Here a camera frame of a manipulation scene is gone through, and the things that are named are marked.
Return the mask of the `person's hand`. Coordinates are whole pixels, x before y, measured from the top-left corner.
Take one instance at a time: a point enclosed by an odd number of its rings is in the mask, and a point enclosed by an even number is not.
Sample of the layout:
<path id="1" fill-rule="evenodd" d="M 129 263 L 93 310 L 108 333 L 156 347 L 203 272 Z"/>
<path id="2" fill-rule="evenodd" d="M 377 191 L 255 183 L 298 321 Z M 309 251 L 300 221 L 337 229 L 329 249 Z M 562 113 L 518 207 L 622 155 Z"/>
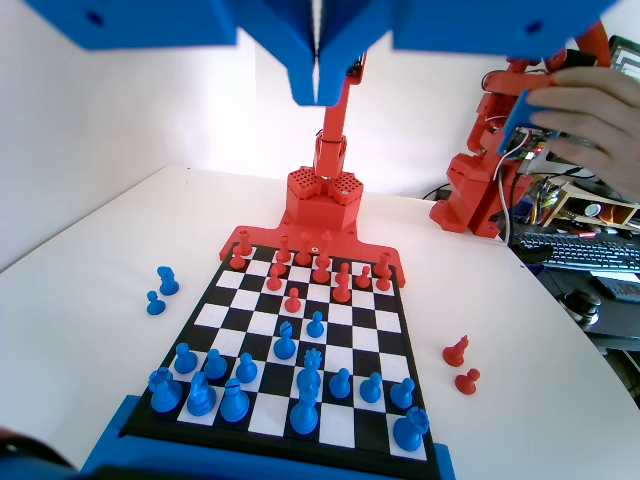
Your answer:
<path id="1" fill-rule="evenodd" d="M 597 175 L 628 200 L 639 200 L 639 82 L 610 68 L 556 72 L 553 85 L 527 101 L 531 122 L 567 134 L 550 152 Z"/>

